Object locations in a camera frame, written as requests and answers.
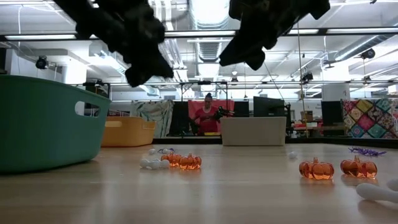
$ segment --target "ceiling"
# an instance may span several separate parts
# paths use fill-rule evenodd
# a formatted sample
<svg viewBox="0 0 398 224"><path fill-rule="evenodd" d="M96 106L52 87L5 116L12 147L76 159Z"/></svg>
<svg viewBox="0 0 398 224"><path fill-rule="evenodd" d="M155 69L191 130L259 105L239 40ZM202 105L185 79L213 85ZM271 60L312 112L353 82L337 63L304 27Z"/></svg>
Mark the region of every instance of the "ceiling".
<svg viewBox="0 0 398 224"><path fill-rule="evenodd" d="M203 0L203 4L209 4L212 1ZM321 27L380 27L393 20L397 15L398 1L378 0L375 4L369 4L369 1L363 0L331 0L332 8L320 20L316 21L311 15L303 18L298 26L299 28L321 28ZM158 7L162 18L165 19L165 9ZM172 0L172 17L178 17L185 14L187 4L185 0ZM223 29L239 29L239 21L228 19L228 23ZM192 30L194 29L192 18L187 17L173 21L174 30ZM16 4L16 1L0 1L0 34L39 34L39 33L71 33L74 32L74 23L52 2L44 2L43 4L25 4L23 6ZM298 79L299 68L306 63L311 62L307 66L306 71L314 74L314 79L321 80L321 59L327 59L323 56L339 52L350 44L363 38L363 36L327 36L327 37L280 37L277 45L270 51L266 52L266 61L264 65L257 71L251 70L244 64L230 65L227 67L219 67L218 75L213 80L230 80L231 76L237 73L239 81L269 81L271 77L275 81L290 81L293 78ZM194 43L195 39L177 39L176 46L182 59L183 65L186 66L187 78L190 81L197 81L204 78L203 71L198 71L198 64L202 62L198 60L197 48ZM228 39L222 40L221 48L225 48ZM102 78L112 82L120 82L120 73L115 71L107 64L101 63L93 52L100 46L103 49L104 44L99 41L63 41L63 42L22 42L21 50L24 52L39 49L66 49L69 52L79 56L81 59L89 63L90 68L88 76L93 78ZM388 39L381 44L373 47L376 56L371 62L365 61L363 67L362 59L350 58L342 62L345 66L349 66L348 79L361 79L364 74L369 74L380 69L394 66L398 63L398 37ZM59 57L54 60L64 60L65 57ZM381 76L377 80L389 80L398 75L397 70L391 70ZM244 88L243 86L234 86L235 88ZM246 88L254 88L255 86L246 86ZM129 91L128 88L121 88L122 91Z"/></svg>

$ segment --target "ceiling duct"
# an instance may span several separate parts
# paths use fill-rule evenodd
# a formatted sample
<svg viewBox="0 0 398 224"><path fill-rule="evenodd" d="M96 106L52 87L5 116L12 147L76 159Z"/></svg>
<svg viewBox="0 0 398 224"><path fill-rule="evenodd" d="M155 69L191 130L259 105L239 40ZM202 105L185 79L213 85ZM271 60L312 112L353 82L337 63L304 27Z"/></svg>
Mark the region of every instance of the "ceiling duct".
<svg viewBox="0 0 398 224"><path fill-rule="evenodd" d="M229 20L229 0L192 0L190 15L196 30L226 29ZM221 53L221 42L195 43L199 74L210 78L218 75L219 65L215 64Z"/></svg>
<svg viewBox="0 0 398 224"><path fill-rule="evenodd" d="M387 24L385 24L385 26L398 27L398 17L389 21ZM395 34L373 35L373 36L362 37L353 44L344 48L343 50L340 50L337 53L332 54L332 57L330 57L331 62L344 61L351 57L357 56L360 53L369 50L370 48L390 39L393 36L395 36Z"/></svg>

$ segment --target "cardboard box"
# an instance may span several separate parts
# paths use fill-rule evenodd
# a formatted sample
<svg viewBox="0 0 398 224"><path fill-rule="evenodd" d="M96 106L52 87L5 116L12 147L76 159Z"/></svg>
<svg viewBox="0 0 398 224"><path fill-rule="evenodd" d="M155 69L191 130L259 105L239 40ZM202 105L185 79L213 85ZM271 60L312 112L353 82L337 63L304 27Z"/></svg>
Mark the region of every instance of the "cardboard box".
<svg viewBox="0 0 398 224"><path fill-rule="evenodd" d="M306 118L307 122L312 122L313 121L313 113L312 113L312 111L305 111L305 116L304 116L304 111L301 111L300 114L301 114L301 119L302 120L304 120Z"/></svg>

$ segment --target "security camera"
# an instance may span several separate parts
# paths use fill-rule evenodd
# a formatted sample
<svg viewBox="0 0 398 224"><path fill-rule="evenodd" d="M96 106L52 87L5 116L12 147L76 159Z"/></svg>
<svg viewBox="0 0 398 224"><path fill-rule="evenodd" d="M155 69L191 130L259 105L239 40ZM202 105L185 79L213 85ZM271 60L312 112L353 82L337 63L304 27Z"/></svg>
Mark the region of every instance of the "security camera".
<svg viewBox="0 0 398 224"><path fill-rule="evenodd" d="M47 56L39 56L39 59L36 61L36 68L38 69L48 69L49 62L47 61Z"/></svg>

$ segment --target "pumpkin stem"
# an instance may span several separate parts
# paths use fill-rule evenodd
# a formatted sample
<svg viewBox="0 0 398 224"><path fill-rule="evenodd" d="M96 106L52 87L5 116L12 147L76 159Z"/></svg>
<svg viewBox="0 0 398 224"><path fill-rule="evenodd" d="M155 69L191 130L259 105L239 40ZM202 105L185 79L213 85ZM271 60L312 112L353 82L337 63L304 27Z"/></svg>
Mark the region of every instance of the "pumpkin stem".
<svg viewBox="0 0 398 224"><path fill-rule="evenodd" d="M354 156L354 161L355 161L355 162L361 162L361 161L359 160L359 156L358 156L358 155Z"/></svg>

